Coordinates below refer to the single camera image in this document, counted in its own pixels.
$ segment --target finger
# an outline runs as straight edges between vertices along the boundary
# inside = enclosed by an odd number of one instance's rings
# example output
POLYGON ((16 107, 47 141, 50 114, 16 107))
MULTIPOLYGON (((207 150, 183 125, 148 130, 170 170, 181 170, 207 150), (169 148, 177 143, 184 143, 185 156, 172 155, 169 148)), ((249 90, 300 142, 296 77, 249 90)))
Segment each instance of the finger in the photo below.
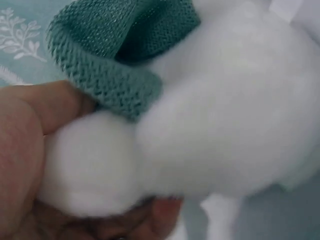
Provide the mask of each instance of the finger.
POLYGON ((134 240, 163 240, 176 226, 182 200, 158 199, 155 200, 150 217, 145 220, 131 237, 134 240))
POLYGON ((94 101, 68 81, 39 85, 7 86, 0 96, 18 98, 28 103, 40 119, 44 135, 48 135, 75 118, 94 109, 94 101))
POLYGON ((90 228, 97 239, 118 239, 126 237, 150 215, 152 202, 136 207, 124 215, 104 220, 92 220, 90 228))

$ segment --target white fluffy fabric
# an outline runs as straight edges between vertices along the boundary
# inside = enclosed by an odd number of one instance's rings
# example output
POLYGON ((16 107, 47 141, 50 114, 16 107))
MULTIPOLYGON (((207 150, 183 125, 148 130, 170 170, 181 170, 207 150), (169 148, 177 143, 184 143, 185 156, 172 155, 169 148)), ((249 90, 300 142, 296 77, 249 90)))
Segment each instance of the white fluffy fabric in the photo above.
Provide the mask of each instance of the white fluffy fabric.
POLYGON ((310 153, 320 133, 318 47, 263 4, 232 0, 237 7, 211 17, 213 2, 194 0, 201 26, 148 66, 165 91, 137 126, 102 111, 48 138, 40 200, 103 217, 147 195, 242 197, 310 153))
POLYGON ((46 140, 38 198, 78 217, 122 214, 142 196, 137 184, 134 126, 100 111, 46 140))
POLYGON ((150 68, 168 86, 137 127, 149 194, 250 195, 318 143, 319 48, 260 4, 204 21, 150 68))

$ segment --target teal patterned fabric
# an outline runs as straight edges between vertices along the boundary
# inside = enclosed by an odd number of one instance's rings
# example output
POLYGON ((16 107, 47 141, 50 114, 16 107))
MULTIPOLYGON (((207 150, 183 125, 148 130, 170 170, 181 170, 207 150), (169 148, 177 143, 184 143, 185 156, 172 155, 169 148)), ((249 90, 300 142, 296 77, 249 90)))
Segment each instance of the teal patterned fabric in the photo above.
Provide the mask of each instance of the teal patterned fabric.
POLYGON ((0 87, 65 79, 46 53, 45 31, 71 0, 0 1, 0 87))
MULTIPOLYGON (((0 86, 39 84, 66 77, 46 54, 44 33, 54 15, 71 2, 0 0, 0 86)), ((234 223, 234 238, 219 240, 320 240, 319 186, 320 174, 291 194, 275 188, 249 199, 234 223)), ((182 213, 188 240, 206 240, 202 233, 207 229, 201 229, 206 228, 206 220, 198 204, 186 202, 182 213)), ((217 215, 219 209, 210 215, 213 224, 223 228, 217 215)))

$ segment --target green mesh fabric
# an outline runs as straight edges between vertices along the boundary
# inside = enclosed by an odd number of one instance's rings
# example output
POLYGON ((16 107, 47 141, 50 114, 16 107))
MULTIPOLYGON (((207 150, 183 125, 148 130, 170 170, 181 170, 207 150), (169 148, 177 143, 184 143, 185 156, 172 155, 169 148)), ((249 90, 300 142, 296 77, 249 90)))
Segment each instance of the green mesh fabric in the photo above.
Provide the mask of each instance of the green mesh fabric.
POLYGON ((198 26, 192 0, 78 0, 47 31, 48 50, 80 90, 136 121, 162 92, 162 81, 130 65, 169 50, 198 26))

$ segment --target hand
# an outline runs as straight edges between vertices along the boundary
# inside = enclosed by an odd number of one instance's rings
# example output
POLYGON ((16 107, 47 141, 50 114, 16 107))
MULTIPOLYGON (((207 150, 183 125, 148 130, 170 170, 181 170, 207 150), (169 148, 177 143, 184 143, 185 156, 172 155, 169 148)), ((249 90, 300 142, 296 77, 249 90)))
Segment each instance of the hand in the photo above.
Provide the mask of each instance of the hand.
POLYGON ((36 201, 44 136, 93 108, 67 81, 0 89, 0 240, 164 240, 173 230, 181 200, 152 200, 108 219, 77 219, 36 201))

